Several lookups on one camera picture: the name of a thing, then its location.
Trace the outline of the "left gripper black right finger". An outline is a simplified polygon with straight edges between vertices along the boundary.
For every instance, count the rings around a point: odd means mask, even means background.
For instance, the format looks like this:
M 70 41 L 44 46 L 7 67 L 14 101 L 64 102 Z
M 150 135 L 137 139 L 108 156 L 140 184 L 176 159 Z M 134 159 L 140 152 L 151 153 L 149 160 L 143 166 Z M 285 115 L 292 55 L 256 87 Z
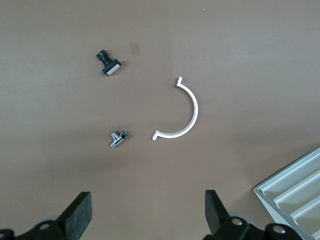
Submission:
M 256 227 L 240 214 L 230 215 L 214 189 L 205 191 L 205 219 L 210 234 L 206 240 L 307 240 L 298 228 L 285 221 L 269 223 L 264 229 Z

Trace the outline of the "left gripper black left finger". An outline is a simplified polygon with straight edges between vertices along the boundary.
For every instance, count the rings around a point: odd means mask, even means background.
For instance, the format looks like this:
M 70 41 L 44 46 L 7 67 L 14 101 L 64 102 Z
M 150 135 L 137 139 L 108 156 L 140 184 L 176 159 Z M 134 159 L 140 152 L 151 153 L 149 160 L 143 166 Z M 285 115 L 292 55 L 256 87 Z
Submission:
M 93 217 L 92 195 L 81 192 L 55 220 L 45 220 L 16 236 L 11 229 L 1 229 L 2 240 L 79 240 Z

